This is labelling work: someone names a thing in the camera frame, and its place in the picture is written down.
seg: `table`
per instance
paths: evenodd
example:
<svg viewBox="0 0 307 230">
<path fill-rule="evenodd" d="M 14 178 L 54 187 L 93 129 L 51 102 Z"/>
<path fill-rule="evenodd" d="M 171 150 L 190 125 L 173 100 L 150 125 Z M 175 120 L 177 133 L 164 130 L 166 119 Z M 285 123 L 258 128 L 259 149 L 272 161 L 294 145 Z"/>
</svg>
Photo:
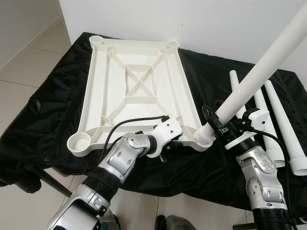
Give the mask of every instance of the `table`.
<svg viewBox="0 0 307 230">
<path fill-rule="evenodd" d="M 85 158 L 73 156 L 67 139 L 77 131 L 92 49 L 88 41 L 93 34 L 83 33 L 29 99 L 24 109 L 0 139 L 0 186 L 16 183 L 27 192 L 40 188 L 44 179 L 59 191 L 67 189 L 53 181 L 43 169 L 55 167 L 64 174 L 87 174 L 97 165 L 100 150 Z M 253 64 L 179 49 L 179 56 L 201 122 L 203 104 L 216 109 L 231 93 L 229 71 L 236 70 L 239 80 Z M 307 153 L 307 93 L 293 72 L 277 70 L 271 81 L 278 93 L 295 133 Z M 272 111 L 268 98 L 263 92 Z M 253 99 L 247 109 L 255 107 Z M 271 113 L 273 123 L 276 119 Z M 262 137 L 255 138 L 263 147 Z M 235 160 L 219 141 L 205 152 L 190 147 L 174 147 L 163 152 L 168 163 L 159 158 L 138 158 L 122 188 L 155 196 L 185 193 L 222 205 L 250 210 L 245 178 Z M 278 179 L 284 184 L 284 168 Z M 307 177 L 290 173 L 290 198 L 294 217 L 306 217 Z"/>
</svg>

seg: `white tapered tube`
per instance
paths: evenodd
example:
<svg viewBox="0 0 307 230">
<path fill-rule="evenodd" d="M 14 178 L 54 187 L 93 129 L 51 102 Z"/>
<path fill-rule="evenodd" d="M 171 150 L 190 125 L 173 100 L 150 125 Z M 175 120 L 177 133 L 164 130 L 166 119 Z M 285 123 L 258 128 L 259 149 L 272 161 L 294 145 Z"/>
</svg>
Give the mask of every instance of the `white tapered tube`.
<svg viewBox="0 0 307 230">
<path fill-rule="evenodd" d="M 265 103 L 261 89 L 259 89 L 255 93 L 254 99 L 255 99 L 257 108 L 268 110 L 268 107 L 267 107 L 267 104 Z M 277 137 L 270 115 L 267 121 L 265 122 L 263 132 L 270 133 L 274 135 L 275 137 Z M 267 153 L 267 155 L 275 162 L 278 168 L 284 167 L 283 151 L 280 148 L 279 144 L 275 140 L 267 136 L 263 136 L 263 140 L 264 140 L 264 145 L 265 145 L 265 152 Z"/>
<path fill-rule="evenodd" d="M 306 36 L 307 3 L 305 3 L 254 68 L 216 111 L 223 125 L 260 89 Z M 207 123 L 194 133 L 194 138 L 199 145 L 208 148 L 214 141 L 214 131 Z"/>
<path fill-rule="evenodd" d="M 289 153 L 292 172 L 297 176 L 306 176 L 307 157 L 305 156 L 304 151 L 302 150 L 302 147 L 295 135 L 287 114 L 283 109 L 283 106 L 271 81 L 268 80 L 264 86 L 268 93 L 274 115 L 276 117 L 280 132 L 282 133 L 284 143 Z"/>
<path fill-rule="evenodd" d="M 231 83 L 231 90 L 234 91 L 236 87 L 239 86 L 239 80 L 238 76 L 236 74 L 235 70 L 232 70 L 229 72 L 229 77 L 230 77 L 230 83 Z M 239 111 L 236 113 L 237 118 L 242 118 L 243 113 L 246 112 L 246 107 L 243 105 Z"/>
</svg>

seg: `tile floor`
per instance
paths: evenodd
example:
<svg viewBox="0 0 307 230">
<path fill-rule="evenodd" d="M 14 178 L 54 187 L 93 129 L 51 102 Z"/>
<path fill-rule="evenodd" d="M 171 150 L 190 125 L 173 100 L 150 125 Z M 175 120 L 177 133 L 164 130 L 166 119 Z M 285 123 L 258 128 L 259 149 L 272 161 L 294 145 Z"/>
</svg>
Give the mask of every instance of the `tile floor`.
<svg viewBox="0 0 307 230">
<path fill-rule="evenodd" d="M 66 26 L 59 24 L 0 78 L 0 135 L 69 47 Z M 48 169 L 47 172 L 71 191 L 74 191 L 85 178 L 64 178 L 52 169 Z M 1 229 L 43 230 L 65 201 L 64 195 L 44 182 L 35 194 L 26 194 L 15 185 L 0 188 Z M 184 194 L 156 197 L 121 189 L 112 199 L 111 210 L 119 217 L 123 230 L 153 230 L 155 218 L 160 214 L 175 214 L 187 218 L 198 230 L 230 230 L 234 224 L 253 221 L 251 212 Z"/>
</svg>

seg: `white pole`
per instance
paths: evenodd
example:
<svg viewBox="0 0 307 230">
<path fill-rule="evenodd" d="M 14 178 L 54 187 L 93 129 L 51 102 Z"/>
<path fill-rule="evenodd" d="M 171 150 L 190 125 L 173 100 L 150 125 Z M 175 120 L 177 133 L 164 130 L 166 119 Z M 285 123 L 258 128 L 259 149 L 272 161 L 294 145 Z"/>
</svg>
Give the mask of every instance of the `white pole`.
<svg viewBox="0 0 307 230">
<path fill-rule="evenodd" d="M 236 89 L 236 87 L 239 86 L 239 80 L 236 71 L 235 70 L 230 71 L 229 77 L 231 83 L 231 90 L 233 92 Z M 246 112 L 245 105 L 243 105 L 242 108 L 240 108 L 239 111 L 236 113 L 237 118 L 242 118 L 244 112 Z"/>
<path fill-rule="evenodd" d="M 280 132 L 282 133 L 284 143 L 290 156 L 290 166 L 294 175 L 307 175 L 307 157 L 305 156 L 300 143 L 295 135 L 291 123 L 285 113 L 283 106 L 277 96 L 277 93 L 268 80 L 265 84 L 274 115 L 276 117 Z"/>
<path fill-rule="evenodd" d="M 307 3 L 305 3 L 254 68 L 216 111 L 223 125 L 260 89 L 306 36 Z M 194 133 L 194 137 L 199 145 L 208 148 L 214 141 L 214 131 L 207 123 Z"/>
<path fill-rule="evenodd" d="M 267 107 L 267 104 L 265 103 L 261 89 L 259 89 L 255 93 L 254 99 L 255 99 L 257 108 L 268 110 L 268 107 Z M 275 137 L 277 137 L 270 115 L 267 121 L 265 122 L 263 132 L 270 133 L 274 135 Z M 267 155 L 275 162 L 278 168 L 284 167 L 283 151 L 280 148 L 280 146 L 277 144 L 277 142 L 267 136 L 263 136 L 263 140 L 264 140 L 264 145 L 265 145 L 265 152 L 267 153 Z"/>
</svg>

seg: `black fabric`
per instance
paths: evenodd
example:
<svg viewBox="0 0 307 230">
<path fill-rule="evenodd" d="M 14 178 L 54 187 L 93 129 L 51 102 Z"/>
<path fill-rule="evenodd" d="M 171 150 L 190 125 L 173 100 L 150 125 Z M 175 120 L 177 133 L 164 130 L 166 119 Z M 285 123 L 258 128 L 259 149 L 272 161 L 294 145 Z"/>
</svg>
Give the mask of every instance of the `black fabric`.
<svg viewBox="0 0 307 230">
<path fill-rule="evenodd" d="M 18 182 L 21 174 L 31 170 L 55 166 L 65 174 L 80 174 L 88 173 L 97 165 L 101 150 L 78 158 L 66 147 L 67 139 L 79 125 L 92 53 L 88 39 L 92 35 L 83 33 L 78 38 L 2 135 L 1 186 Z M 236 70 L 241 81 L 253 67 L 250 63 L 184 49 L 179 49 L 179 56 L 203 124 L 202 105 L 216 108 L 231 93 L 229 71 Z M 271 80 L 306 154 L 307 93 L 293 72 L 278 70 Z M 264 96 L 272 111 L 265 92 Z M 246 107 L 254 108 L 254 100 L 251 99 Z M 273 113 L 271 116 L 278 127 Z M 264 147 L 261 137 L 256 140 Z M 223 205 L 250 209 L 245 179 L 235 160 L 236 153 L 226 151 L 219 141 L 205 152 L 178 147 L 165 150 L 164 155 L 167 164 L 162 164 L 159 158 L 138 158 L 122 188 L 156 196 L 185 193 Z M 284 185 L 284 168 L 279 169 L 278 178 Z M 307 177 L 294 176 L 290 172 L 294 217 L 307 216 L 306 187 Z"/>
</svg>

